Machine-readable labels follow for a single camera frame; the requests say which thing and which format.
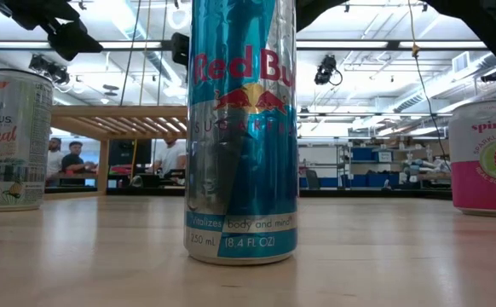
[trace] pink can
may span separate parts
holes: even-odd
[[[496,216],[496,101],[457,108],[449,130],[454,206]]]

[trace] red bull can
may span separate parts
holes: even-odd
[[[53,85],[0,69],[0,211],[38,209],[45,189]]]
[[[297,245],[293,0],[194,0],[184,245],[267,264]]]

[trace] man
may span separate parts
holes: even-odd
[[[157,159],[147,169],[147,173],[154,173],[160,168],[165,175],[169,171],[183,170],[186,167],[186,147],[176,143],[176,141],[177,139],[174,137],[164,138],[166,149],[157,155]]]
[[[78,141],[71,142],[68,146],[70,148],[70,153],[62,158],[62,171],[66,174],[83,174],[87,170],[92,171],[96,168],[93,162],[84,162],[83,159],[79,157],[81,154],[81,147],[83,144]],[[84,179],[68,179],[64,180],[63,183],[68,185],[84,185]]]
[[[64,154],[61,153],[61,139],[52,137],[49,140],[49,151],[47,153],[47,186],[54,187],[58,185],[58,180],[53,178],[62,170],[62,158]]]

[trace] aluminum can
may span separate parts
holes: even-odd
[[[184,245],[265,264],[297,245],[293,0],[196,0],[189,62]]]
[[[496,100],[457,108],[449,130],[454,206],[496,216]]]
[[[43,200],[52,102],[48,79],[0,69],[0,211],[38,209]]]

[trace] blue and silver can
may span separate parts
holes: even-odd
[[[214,264],[297,245],[293,0],[194,0],[184,244]]]

